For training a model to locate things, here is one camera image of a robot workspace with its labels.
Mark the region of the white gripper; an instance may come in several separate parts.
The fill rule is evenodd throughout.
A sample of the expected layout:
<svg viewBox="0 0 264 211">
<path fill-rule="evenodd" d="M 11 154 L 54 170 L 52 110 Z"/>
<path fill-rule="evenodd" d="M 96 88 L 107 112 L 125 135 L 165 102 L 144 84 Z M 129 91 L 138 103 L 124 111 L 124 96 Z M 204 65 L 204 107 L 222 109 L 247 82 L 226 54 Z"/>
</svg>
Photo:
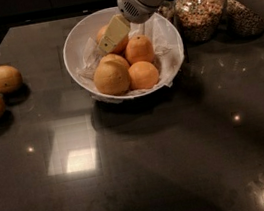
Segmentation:
<svg viewBox="0 0 264 211">
<path fill-rule="evenodd" d="M 107 24 L 106 32 L 98 42 L 98 48 L 110 54 L 123 38 L 129 37 L 130 22 L 142 24 L 149 20 L 164 0 L 117 0 L 122 13 L 113 15 Z"/>
</svg>

